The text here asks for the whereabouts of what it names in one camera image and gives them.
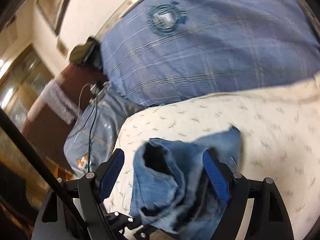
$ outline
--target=white patterned bed sheet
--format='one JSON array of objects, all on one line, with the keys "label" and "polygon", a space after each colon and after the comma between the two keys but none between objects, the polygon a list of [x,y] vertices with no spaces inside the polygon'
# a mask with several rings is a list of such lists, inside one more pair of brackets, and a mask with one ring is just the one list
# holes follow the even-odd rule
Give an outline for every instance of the white patterned bed sheet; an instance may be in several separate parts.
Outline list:
[{"label": "white patterned bed sheet", "polygon": [[[195,139],[236,126],[242,134],[239,171],[248,179],[274,179],[291,220],[294,239],[303,239],[320,214],[320,77],[292,86],[211,94],[141,111],[126,120],[116,148],[125,163],[104,204],[129,213],[135,151],[149,138]],[[237,239],[244,239],[249,200]],[[132,239],[132,233],[126,231]]]}]

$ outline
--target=silver screw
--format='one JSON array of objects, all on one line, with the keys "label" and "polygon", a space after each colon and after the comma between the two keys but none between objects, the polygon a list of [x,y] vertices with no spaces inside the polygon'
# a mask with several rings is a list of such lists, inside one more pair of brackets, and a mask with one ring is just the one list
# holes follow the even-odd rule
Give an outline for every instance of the silver screw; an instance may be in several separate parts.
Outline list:
[{"label": "silver screw", "polygon": [[86,176],[87,179],[92,179],[94,177],[94,173],[93,172],[89,172],[85,176]]},{"label": "silver screw", "polygon": [[233,176],[236,178],[236,179],[241,179],[242,178],[242,174],[240,172],[235,172],[233,173]]},{"label": "silver screw", "polygon": [[273,179],[271,179],[271,178],[266,178],[266,183],[272,184],[272,183],[273,183]]}]

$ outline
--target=white cable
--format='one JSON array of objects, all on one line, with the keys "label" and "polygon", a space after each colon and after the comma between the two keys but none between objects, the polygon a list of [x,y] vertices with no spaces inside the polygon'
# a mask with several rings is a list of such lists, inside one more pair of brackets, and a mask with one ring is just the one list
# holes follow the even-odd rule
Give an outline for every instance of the white cable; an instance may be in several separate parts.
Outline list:
[{"label": "white cable", "polygon": [[85,87],[90,86],[90,85],[92,85],[92,84],[91,83],[85,84],[84,87],[82,88],[81,92],[80,92],[79,101],[78,101],[78,118],[77,118],[76,123],[78,122],[79,117],[80,117],[80,101],[81,101],[82,91],[84,90]]}]

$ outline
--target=black rod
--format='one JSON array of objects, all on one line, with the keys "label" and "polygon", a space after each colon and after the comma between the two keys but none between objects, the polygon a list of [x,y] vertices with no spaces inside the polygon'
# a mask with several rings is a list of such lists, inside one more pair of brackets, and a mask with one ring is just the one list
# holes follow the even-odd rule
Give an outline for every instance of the black rod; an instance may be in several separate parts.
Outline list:
[{"label": "black rod", "polygon": [[44,178],[48,185],[54,190],[61,201],[70,210],[73,217],[78,222],[79,226],[86,230],[87,226],[77,210],[71,198],[67,192],[63,189],[60,183],[55,179],[50,170],[42,162],[41,158],[37,155],[33,147],[28,143],[26,138],[20,133],[18,128],[13,124],[6,113],[0,108],[0,127],[9,136],[13,143],[18,147],[22,154],[27,158],[31,165],[38,171],[38,173]]}]

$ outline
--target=white wall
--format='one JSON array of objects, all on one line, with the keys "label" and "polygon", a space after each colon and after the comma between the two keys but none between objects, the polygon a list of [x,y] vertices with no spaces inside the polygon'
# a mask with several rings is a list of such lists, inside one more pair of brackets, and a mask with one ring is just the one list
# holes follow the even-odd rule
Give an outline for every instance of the white wall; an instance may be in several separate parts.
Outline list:
[{"label": "white wall", "polygon": [[26,0],[16,12],[17,40],[2,55],[4,62],[12,63],[32,42],[33,5],[34,0]]},{"label": "white wall", "polygon": [[[69,54],[76,45],[85,43],[90,35],[95,36],[123,2],[125,0],[70,0],[60,31],[60,39],[69,49]],[[37,6],[34,10],[33,45],[54,75],[68,65],[68,57],[64,59],[57,50],[57,37]]]}]

